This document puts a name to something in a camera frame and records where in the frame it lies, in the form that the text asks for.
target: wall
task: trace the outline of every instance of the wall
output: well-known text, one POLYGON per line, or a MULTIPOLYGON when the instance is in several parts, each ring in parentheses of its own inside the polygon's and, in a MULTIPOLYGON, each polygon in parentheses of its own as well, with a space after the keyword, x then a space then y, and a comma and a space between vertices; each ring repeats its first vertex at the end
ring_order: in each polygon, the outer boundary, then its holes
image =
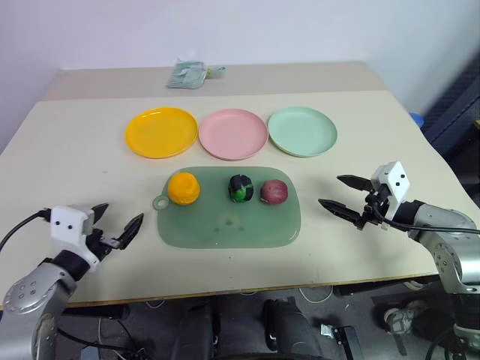
POLYGON ((478 0, 0 0, 0 151, 60 68, 364 60, 422 113, 479 44, 478 0))

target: green cutting board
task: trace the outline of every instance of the green cutting board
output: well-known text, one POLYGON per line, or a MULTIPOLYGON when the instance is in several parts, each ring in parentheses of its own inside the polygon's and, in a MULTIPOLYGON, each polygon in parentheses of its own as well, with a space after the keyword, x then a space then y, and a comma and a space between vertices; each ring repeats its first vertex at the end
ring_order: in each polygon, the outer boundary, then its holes
POLYGON ((271 167, 187 167, 200 183, 200 195, 188 206, 169 201, 168 182, 152 205, 157 210, 161 238, 178 248, 276 248, 293 242, 300 231, 299 198, 290 178, 271 167), (232 176, 243 174, 253 182, 248 202, 230 200, 232 176), (260 202, 263 183, 278 179, 288 186, 288 199, 279 205, 260 202))

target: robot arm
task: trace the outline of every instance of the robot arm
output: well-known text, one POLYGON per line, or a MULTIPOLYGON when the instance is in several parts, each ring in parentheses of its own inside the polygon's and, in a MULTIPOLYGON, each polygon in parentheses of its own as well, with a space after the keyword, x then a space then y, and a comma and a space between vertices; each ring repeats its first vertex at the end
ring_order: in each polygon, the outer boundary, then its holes
POLYGON ((480 350, 480 231, 465 214, 418 200, 402 202, 410 183, 400 162, 381 166, 371 180, 337 177, 346 185, 368 191, 363 214, 344 204, 319 199, 334 215, 360 230, 367 222, 390 225, 422 244, 433 257, 454 312, 454 333, 466 347, 480 350))
POLYGON ((119 238, 104 238, 103 231, 93 225, 107 206, 58 206, 43 212, 62 250, 54 259, 45 259, 5 295, 0 360, 55 358, 56 320, 77 288, 77 281, 86 272, 93 272, 113 248, 126 248, 142 224, 140 214, 119 238))

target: toy orange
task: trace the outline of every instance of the toy orange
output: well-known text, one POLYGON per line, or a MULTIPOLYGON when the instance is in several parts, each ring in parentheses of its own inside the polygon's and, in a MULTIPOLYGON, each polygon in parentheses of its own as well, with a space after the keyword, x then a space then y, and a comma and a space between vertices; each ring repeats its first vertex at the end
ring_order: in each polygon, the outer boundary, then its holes
POLYGON ((160 159, 184 152, 197 135, 198 124, 191 114, 161 107, 135 117, 127 126, 125 142, 138 155, 160 159))
POLYGON ((190 205, 200 195, 200 184, 189 172, 179 172, 168 183, 168 196, 176 204, 190 205))

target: table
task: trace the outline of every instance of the table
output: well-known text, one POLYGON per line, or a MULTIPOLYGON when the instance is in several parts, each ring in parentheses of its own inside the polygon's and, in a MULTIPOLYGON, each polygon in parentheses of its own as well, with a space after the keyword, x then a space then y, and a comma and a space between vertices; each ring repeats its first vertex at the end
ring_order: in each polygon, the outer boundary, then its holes
MULTIPOLYGON (((164 88, 169 75, 168 68, 64 72, 0 155, 2 233, 46 206, 110 203, 97 224, 109 236, 145 213, 129 248, 112 252, 79 282, 73 305, 435 274, 431 255, 405 233, 371 224, 358 231, 317 202, 333 199, 361 211, 366 193, 336 176, 370 177, 389 161, 406 169, 409 200, 457 209, 480 224, 480 211, 446 162, 362 63, 232 66, 223 79, 193 91, 164 88), (296 158, 269 142, 256 156, 231 163, 212 157, 198 141, 163 160, 139 157, 124 142, 128 122, 155 107, 180 107, 201 122, 224 108, 250 110, 266 120, 292 105, 330 117, 339 133, 336 145, 318 157, 296 158), (151 201, 172 172, 192 166, 284 171, 300 201, 298 238, 270 249, 193 250, 162 242, 151 201)), ((46 223, 22 228, 0 254, 0 293, 54 254, 46 223)))

